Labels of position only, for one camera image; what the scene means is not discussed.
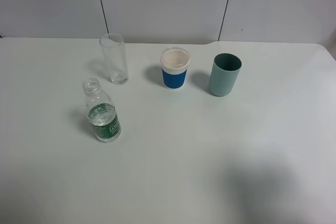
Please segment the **clear plastic bottle green label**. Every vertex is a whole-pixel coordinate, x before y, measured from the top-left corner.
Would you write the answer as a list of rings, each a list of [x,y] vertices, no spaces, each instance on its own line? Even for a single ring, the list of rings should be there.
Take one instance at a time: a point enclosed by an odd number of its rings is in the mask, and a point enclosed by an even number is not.
[[[96,78],[82,83],[85,95],[85,114],[99,141],[111,143],[121,134],[121,126],[111,97]]]

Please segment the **blue and white cup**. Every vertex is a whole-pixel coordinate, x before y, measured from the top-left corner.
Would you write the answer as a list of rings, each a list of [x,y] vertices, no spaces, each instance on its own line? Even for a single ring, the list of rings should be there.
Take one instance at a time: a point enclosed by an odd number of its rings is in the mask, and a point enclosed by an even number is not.
[[[169,89],[178,89],[183,86],[188,65],[189,53],[177,47],[164,50],[160,57],[163,82]]]

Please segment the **teal green cup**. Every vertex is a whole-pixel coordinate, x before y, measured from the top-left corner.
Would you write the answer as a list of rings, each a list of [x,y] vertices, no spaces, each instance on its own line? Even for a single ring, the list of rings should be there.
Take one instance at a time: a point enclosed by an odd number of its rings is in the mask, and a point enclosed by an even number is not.
[[[214,58],[209,90],[217,97],[228,95],[236,82],[242,61],[235,55],[222,53]]]

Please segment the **tall clear glass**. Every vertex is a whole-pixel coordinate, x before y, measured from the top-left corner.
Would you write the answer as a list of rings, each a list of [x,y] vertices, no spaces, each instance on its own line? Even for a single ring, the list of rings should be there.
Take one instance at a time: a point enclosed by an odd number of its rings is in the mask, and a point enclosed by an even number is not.
[[[106,34],[99,40],[108,75],[113,84],[125,84],[129,79],[124,39],[120,34]]]

